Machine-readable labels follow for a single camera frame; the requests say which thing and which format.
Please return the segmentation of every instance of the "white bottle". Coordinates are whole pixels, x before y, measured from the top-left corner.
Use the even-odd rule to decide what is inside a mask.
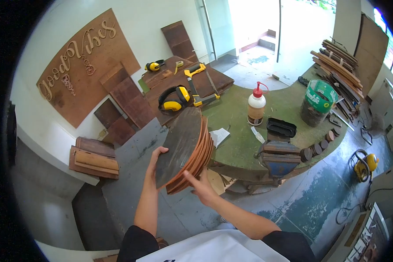
[[[248,122],[249,124],[254,126],[260,125],[262,123],[262,120],[264,118],[265,105],[267,104],[265,97],[262,95],[262,89],[259,88],[259,85],[264,84],[259,81],[257,82],[257,84],[258,87],[253,90],[253,94],[250,95],[248,100]]]

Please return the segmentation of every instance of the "workbench top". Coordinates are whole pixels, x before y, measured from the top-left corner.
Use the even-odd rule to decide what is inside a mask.
[[[318,79],[314,74],[314,67],[307,70],[303,77]],[[269,91],[265,94],[267,104],[265,106],[264,120],[255,127],[267,139],[267,120],[269,117],[281,119],[297,126],[297,133],[291,139],[291,143],[300,149],[309,147],[324,139],[325,134],[335,127],[328,119],[325,119],[318,127],[308,126],[300,118],[300,107],[304,100],[306,87],[296,81],[288,88]],[[253,154],[257,152],[261,143],[251,131],[251,125],[247,122],[248,98],[252,94],[251,89],[236,85],[230,87],[220,98],[202,108],[202,114],[208,118],[209,131],[220,128],[227,129],[230,125],[230,135],[214,150],[212,160],[232,167],[252,170],[255,173],[266,170],[261,166]],[[346,134],[347,126],[342,124],[342,133],[329,144],[322,154],[313,157],[306,163],[300,163],[296,169],[314,164],[335,150]]]

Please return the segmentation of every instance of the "white shirt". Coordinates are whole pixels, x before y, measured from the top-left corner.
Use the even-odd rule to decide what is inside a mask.
[[[252,240],[237,229],[225,229],[200,233],[137,260],[150,261],[288,262],[288,259],[262,240]]]

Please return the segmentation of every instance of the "red bottle cap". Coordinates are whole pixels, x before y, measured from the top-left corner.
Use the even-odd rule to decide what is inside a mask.
[[[259,81],[257,81],[257,84],[258,84],[258,87],[256,87],[256,88],[253,90],[253,96],[259,98],[259,97],[262,97],[262,94],[266,94],[266,93],[269,91],[269,88],[268,88],[265,84],[262,84],[262,83],[259,82]],[[264,92],[262,91],[262,89],[259,88],[259,85],[264,85],[264,86],[267,88],[267,91],[264,93]]]

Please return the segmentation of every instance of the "green plastic container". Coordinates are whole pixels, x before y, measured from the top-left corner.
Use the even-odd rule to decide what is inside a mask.
[[[318,126],[337,100],[338,94],[328,82],[319,79],[310,80],[301,105],[301,119],[312,127]]]

